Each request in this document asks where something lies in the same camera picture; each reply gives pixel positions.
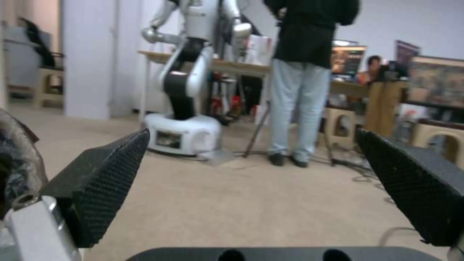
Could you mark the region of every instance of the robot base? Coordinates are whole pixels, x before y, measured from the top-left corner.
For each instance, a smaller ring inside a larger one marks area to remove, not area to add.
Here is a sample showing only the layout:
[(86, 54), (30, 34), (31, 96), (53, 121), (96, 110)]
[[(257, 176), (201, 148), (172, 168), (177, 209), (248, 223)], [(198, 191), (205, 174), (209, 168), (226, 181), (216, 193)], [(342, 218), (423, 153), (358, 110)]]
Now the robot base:
[(221, 148), (221, 124), (208, 116), (180, 121), (153, 113), (145, 117), (144, 125), (150, 130), (149, 150), (191, 157)]

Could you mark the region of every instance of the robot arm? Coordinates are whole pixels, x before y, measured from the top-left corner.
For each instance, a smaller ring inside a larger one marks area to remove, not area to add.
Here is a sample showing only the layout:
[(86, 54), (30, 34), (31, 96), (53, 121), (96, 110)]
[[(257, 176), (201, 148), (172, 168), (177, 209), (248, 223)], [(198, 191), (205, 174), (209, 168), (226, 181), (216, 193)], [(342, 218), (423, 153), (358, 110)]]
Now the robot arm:
[(169, 43), (179, 44), (180, 37), (177, 35), (165, 34), (158, 32), (158, 29), (163, 26), (169, 19), (171, 13), (177, 9), (177, 0), (165, 0), (162, 8), (155, 14), (150, 21), (150, 27), (142, 30), (143, 38), (149, 43)]
[(157, 30), (161, 26), (163, 26), (166, 21), (171, 16), (171, 13), (177, 9), (177, 2), (176, 0), (165, 0), (163, 7), (155, 14), (153, 19), (150, 21), (150, 25), (153, 29)]
[(240, 19), (240, 10), (237, 0), (224, 0), (222, 2), (222, 12), (226, 17), (228, 24), (231, 25), (231, 45), (235, 59), (244, 55), (247, 40), (251, 34), (251, 24), (242, 23)]

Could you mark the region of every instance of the monitor screen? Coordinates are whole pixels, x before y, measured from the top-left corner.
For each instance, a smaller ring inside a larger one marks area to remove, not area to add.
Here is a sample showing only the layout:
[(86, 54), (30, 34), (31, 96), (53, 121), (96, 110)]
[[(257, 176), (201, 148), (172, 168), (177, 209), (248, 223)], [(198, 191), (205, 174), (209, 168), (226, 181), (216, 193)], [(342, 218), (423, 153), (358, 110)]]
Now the monitor screen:
[(335, 39), (334, 46), (358, 46), (359, 42)]
[(408, 100), (464, 108), (464, 60), (413, 57)]
[(420, 55), (420, 47), (408, 44), (406, 42), (396, 41), (396, 64), (404, 69), (409, 68), (411, 59)]
[(365, 46), (334, 46), (332, 48), (332, 73), (356, 76), (366, 53)]

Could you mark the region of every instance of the black shoe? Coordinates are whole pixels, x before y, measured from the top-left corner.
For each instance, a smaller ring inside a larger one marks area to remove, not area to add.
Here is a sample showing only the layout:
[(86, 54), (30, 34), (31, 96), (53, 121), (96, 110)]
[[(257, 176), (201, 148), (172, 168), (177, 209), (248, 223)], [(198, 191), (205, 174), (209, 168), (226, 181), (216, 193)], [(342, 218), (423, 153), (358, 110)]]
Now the black shoe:
[(293, 164), (295, 164), (295, 166), (297, 167), (300, 167), (300, 168), (307, 168), (308, 167), (308, 163), (307, 162), (303, 162), (303, 161), (298, 161), (296, 160), (293, 156), (290, 156), (290, 160), (293, 162)]
[(274, 166), (282, 167), (284, 165), (284, 156), (280, 153), (272, 154), (269, 156), (269, 161)]

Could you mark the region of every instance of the white box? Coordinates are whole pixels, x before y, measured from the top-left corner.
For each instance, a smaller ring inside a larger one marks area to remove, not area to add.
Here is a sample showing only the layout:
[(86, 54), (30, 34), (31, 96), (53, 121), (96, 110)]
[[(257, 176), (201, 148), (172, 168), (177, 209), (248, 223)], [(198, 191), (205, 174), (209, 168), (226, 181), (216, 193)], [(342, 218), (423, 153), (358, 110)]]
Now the white box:
[(271, 38), (251, 35), (248, 40), (245, 63), (254, 65), (270, 65), (274, 54), (274, 45)]

